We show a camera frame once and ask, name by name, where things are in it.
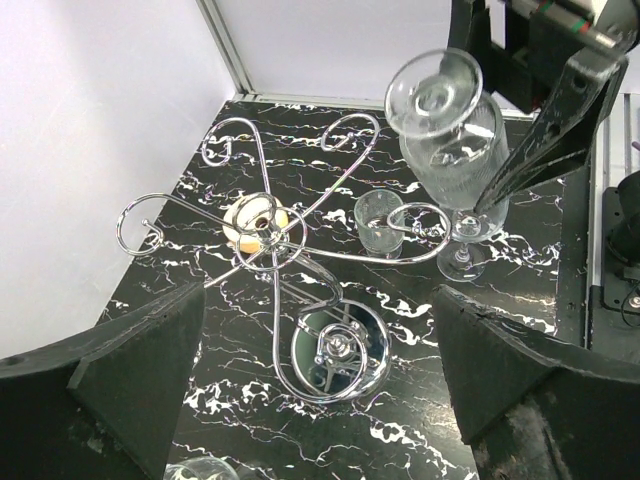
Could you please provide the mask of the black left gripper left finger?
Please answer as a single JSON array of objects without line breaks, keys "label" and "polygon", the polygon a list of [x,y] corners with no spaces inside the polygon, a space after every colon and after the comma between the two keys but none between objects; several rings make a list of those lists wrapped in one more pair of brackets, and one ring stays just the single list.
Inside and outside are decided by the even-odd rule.
[{"label": "black left gripper left finger", "polygon": [[1,361],[4,479],[160,479],[205,319],[199,283]]}]

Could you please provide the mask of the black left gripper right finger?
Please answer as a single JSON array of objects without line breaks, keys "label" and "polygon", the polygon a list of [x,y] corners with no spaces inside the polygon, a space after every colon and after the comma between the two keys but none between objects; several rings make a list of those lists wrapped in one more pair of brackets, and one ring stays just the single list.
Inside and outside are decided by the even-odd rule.
[{"label": "black left gripper right finger", "polygon": [[433,292],[442,368],[482,479],[636,479],[639,366]]}]

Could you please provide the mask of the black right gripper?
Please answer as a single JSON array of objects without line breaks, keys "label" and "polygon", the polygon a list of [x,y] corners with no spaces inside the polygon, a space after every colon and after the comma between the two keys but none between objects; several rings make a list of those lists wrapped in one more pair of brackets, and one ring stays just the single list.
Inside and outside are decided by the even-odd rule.
[{"label": "black right gripper", "polygon": [[[480,195],[496,205],[582,168],[639,45],[637,1],[507,1],[505,45],[484,1],[453,0],[447,46],[480,65],[483,87],[524,113],[543,108]],[[599,52],[579,52],[591,47]]]}]

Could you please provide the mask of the ribbed glass goblet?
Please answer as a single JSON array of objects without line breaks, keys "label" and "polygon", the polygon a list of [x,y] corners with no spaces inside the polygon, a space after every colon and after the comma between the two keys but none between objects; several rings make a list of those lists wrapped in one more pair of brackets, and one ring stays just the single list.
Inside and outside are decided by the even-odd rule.
[{"label": "ribbed glass goblet", "polygon": [[450,216],[453,238],[477,243],[497,233],[508,201],[483,213],[474,208],[509,148],[502,112],[484,89],[479,63],[460,49],[425,52],[395,74],[384,108],[409,168]]}]

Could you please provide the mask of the chrome wine glass rack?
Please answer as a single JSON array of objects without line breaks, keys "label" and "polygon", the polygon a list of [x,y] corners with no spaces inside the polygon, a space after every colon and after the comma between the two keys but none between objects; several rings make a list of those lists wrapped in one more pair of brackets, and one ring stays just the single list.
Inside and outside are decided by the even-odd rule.
[{"label": "chrome wine glass rack", "polygon": [[[262,140],[257,127],[248,119],[239,118],[238,123],[247,126],[256,143],[259,165],[264,174],[261,192],[268,199],[276,198],[271,192],[270,179]],[[133,200],[120,213],[116,223],[116,240],[119,247],[132,257],[148,256],[164,245],[165,234],[162,229],[155,226],[147,219],[142,220],[142,225],[148,228],[155,236],[154,241],[145,250],[130,248],[123,237],[123,225],[126,217],[139,204],[148,200],[165,200],[175,203],[201,217],[213,221],[222,227],[230,224],[212,213],[200,209],[187,201],[164,193],[150,193]],[[238,260],[236,266],[224,274],[205,282],[205,287],[210,288],[230,278],[240,270],[253,271],[264,276],[273,286],[273,337],[272,337],[272,361],[277,378],[289,393],[302,401],[316,404],[329,405],[343,401],[351,401],[358,397],[369,395],[385,380],[389,371],[391,359],[391,339],[388,328],[384,322],[377,323],[378,342],[372,344],[371,335],[365,325],[345,309],[345,299],[342,287],[337,278],[322,265],[312,260],[315,249],[308,247],[309,236],[306,218],[309,210],[298,212],[283,205],[289,216],[289,224],[278,229],[272,220],[267,230],[259,232],[261,247],[255,253],[243,253],[240,250],[240,241],[233,247]],[[280,279],[280,272],[288,265],[296,263],[307,270],[314,272],[323,279],[325,285],[331,290],[332,296],[327,300],[319,300],[311,294]],[[316,350],[313,362],[322,366],[327,372],[327,382],[323,386],[307,384],[304,389],[297,389],[288,379],[280,361],[280,323],[281,323],[281,295],[288,293],[298,298],[302,307],[299,311],[296,335],[306,333],[315,338]],[[332,391],[330,380],[335,375],[348,378],[347,386],[339,391]]]}]

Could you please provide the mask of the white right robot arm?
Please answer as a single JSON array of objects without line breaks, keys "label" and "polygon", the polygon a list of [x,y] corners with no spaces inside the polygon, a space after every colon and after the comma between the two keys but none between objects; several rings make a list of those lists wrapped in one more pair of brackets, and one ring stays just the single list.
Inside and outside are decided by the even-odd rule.
[{"label": "white right robot arm", "polygon": [[[591,158],[628,54],[639,45],[636,1],[508,1],[505,44],[491,38],[483,1],[454,1],[448,44],[472,55],[484,87],[536,120],[474,205],[573,173]],[[591,309],[593,351],[639,360],[639,175],[603,192],[600,297]]]}]

